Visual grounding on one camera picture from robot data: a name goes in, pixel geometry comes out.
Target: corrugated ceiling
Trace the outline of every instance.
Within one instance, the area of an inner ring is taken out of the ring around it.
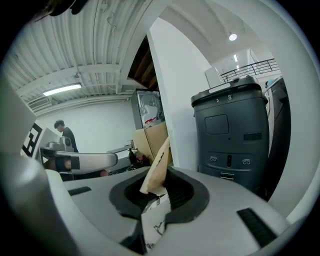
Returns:
[[[74,83],[82,83],[82,89],[52,98],[61,103],[115,94],[125,42],[143,5],[143,0],[90,0],[77,15],[69,9],[29,23],[8,52],[2,72],[26,102]]]

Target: wooden beam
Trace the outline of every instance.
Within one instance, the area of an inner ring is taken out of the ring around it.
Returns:
[[[152,61],[149,66],[146,68],[146,70],[144,71],[142,77],[141,77],[141,82],[144,83],[147,80],[147,77],[149,76],[150,72],[153,70],[154,68],[154,62]]]
[[[157,82],[157,76],[155,75],[149,82],[149,89],[152,88]]]
[[[138,79],[141,76],[141,73],[144,71],[144,68],[146,68],[146,64],[149,63],[149,59],[152,60],[151,57],[151,53],[150,53],[150,48],[148,48],[148,50],[146,51],[146,53],[144,54],[141,62],[139,63],[138,68],[136,69],[135,73],[134,73],[134,79]]]

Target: white wall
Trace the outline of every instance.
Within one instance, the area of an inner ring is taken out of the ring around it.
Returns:
[[[259,43],[254,46],[251,46],[251,50],[253,51],[254,55],[256,56],[258,62],[262,62],[262,61],[274,58],[272,53],[269,51],[269,49],[263,43]]]
[[[191,97],[209,89],[211,68],[178,29],[158,18],[147,33],[166,120],[173,164],[196,171],[198,142]]]
[[[37,119],[41,126],[54,128],[62,119],[75,137],[80,153],[105,153],[128,145],[136,130],[130,101],[93,104],[62,111]]]
[[[218,85],[223,84],[220,73],[215,66],[207,69],[205,72],[206,79],[208,80],[210,88],[214,88]]]

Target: white pillar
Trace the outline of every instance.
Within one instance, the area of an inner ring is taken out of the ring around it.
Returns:
[[[176,27],[158,18],[147,33],[170,135],[173,164],[196,171],[198,141],[191,97],[209,89],[211,65]]]
[[[217,87],[218,85],[223,84],[219,71],[215,66],[207,69],[205,71],[206,79],[208,80],[210,88]]]

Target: fluorescent light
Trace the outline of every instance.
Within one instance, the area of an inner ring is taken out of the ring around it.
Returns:
[[[229,36],[229,40],[230,41],[234,41],[234,40],[236,40],[237,39],[237,35],[236,34],[231,34],[230,36]]]
[[[76,84],[67,85],[67,86],[59,87],[59,88],[52,89],[52,90],[47,90],[43,94],[45,96],[49,96],[52,94],[57,94],[57,93],[61,93],[61,92],[69,91],[69,90],[74,90],[74,89],[79,89],[79,88],[81,88],[81,84],[76,83]]]

